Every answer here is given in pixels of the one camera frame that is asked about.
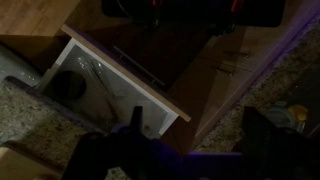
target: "open drawer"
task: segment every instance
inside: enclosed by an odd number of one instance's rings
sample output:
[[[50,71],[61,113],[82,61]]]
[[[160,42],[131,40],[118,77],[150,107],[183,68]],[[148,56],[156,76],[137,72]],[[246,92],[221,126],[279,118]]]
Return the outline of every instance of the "open drawer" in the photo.
[[[117,63],[106,49],[66,25],[61,29],[71,40],[45,73],[38,86],[41,92],[87,116],[102,129],[128,123],[134,106],[143,107],[142,131],[150,138],[159,138],[178,117],[190,121],[189,115]],[[83,87],[77,99],[63,99],[57,93],[57,88],[70,86],[66,84],[70,76],[58,78],[65,72],[76,72],[81,77],[72,82],[80,81],[82,85],[70,87]]]

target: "black round object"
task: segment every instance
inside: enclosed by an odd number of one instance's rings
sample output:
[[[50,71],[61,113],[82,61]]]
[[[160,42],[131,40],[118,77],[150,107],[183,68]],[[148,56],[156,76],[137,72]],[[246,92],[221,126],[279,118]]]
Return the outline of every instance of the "black round object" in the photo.
[[[79,99],[87,88],[82,75],[73,71],[64,71],[57,74],[53,78],[52,84],[56,95],[66,100]]]

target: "round object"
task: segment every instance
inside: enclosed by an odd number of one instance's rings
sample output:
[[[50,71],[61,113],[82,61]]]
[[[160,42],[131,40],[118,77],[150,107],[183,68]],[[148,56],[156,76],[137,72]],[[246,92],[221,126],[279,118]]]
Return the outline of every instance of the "round object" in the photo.
[[[79,99],[86,91],[86,81],[80,73],[64,71],[53,78],[55,94],[65,100]]]

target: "white drawer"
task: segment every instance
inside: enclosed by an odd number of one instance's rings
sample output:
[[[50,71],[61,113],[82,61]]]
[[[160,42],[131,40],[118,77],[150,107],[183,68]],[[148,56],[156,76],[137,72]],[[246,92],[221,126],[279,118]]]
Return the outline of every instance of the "white drawer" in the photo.
[[[52,97],[53,90],[50,90],[50,86],[55,75],[65,71],[77,72],[86,82],[85,93],[77,100],[62,100],[62,104],[76,106],[73,110],[87,115],[102,128],[104,125],[108,126],[107,121],[115,119],[112,112],[117,115],[119,123],[128,123],[134,106],[143,106],[142,130],[150,138],[163,135],[179,116],[186,121],[191,119],[184,111],[114,61],[105,49],[98,49],[90,40],[66,25],[62,30],[72,39],[44,75],[38,87],[40,91]],[[85,69],[79,62],[87,63]],[[102,72],[98,73],[100,81],[97,73],[92,75],[97,70]]]

